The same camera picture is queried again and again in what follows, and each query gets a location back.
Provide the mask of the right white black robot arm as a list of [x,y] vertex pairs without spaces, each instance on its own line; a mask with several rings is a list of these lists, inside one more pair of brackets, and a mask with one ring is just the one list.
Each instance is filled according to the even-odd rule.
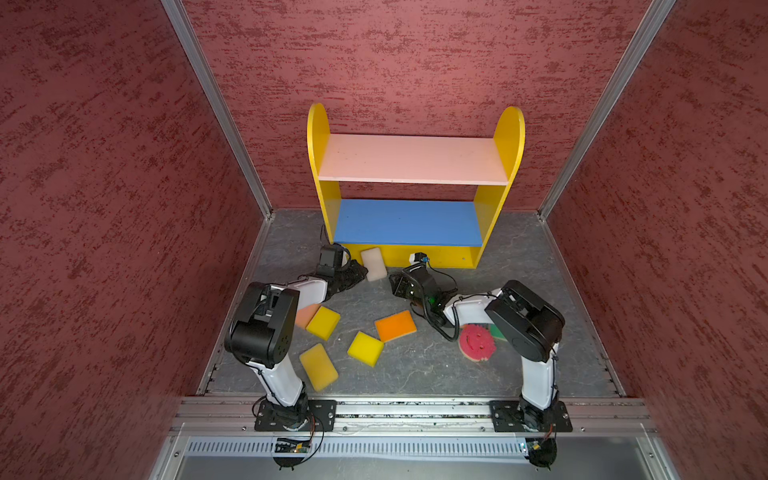
[[556,381],[557,350],[565,326],[563,315],[518,280],[501,288],[460,294],[442,289],[426,262],[414,263],[388,277],[394,296],[410,302],[415,314],[444,339],[456,342],[466,357],[479,361],[491,354],[495,340],[489,328],[521,357],[522,387],[517,418],[528,431],[544,431],[559,417]]

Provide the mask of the cream white sponge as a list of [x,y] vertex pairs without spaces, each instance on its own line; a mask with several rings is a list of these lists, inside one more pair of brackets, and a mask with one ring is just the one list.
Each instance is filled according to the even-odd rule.
[[360,252],[363,266],[367,269],[366,279],[375,282],[387,277],[387,267],[383,255],[378,247],[366,249]]

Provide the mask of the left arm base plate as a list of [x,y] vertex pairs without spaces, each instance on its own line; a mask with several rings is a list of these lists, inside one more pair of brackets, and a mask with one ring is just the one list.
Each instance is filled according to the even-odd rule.
[[293,407],[262,401],[255,411],[256,432],[330,432],[334,429],[338,402],[310,399]]

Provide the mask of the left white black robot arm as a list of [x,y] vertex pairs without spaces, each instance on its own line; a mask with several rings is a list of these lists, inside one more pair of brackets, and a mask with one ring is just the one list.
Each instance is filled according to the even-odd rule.
[[265,389],[259,410],[279,426],[299,430],[311,420],[305,384],[288,356],[298,312],[351,289],[367,273],[346,247],[334,243],[321,248],[314,272],[287,284],[253,282],[245,289],[224,347],[256,373]]

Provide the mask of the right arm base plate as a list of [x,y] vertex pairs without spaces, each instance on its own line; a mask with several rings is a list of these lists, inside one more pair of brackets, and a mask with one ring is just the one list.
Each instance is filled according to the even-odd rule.
[[570,415],[562,401],[539,409],[524,400],[492,400],[488,403],[494,431],[514,433],[571,433]]

